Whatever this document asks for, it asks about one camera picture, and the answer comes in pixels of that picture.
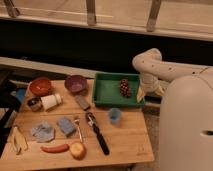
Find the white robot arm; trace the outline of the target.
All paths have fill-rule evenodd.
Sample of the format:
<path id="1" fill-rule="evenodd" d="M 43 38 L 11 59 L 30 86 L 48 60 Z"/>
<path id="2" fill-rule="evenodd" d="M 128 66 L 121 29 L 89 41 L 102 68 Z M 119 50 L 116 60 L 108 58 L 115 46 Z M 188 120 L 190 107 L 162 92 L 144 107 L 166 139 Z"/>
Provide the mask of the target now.
<path id="1" fill-rule="evenodd" d="M 152 48 L 132 60 L 143 93 L 163 90 L 160 171 L 213 171 L 213 66 L 165 62 Z"/>

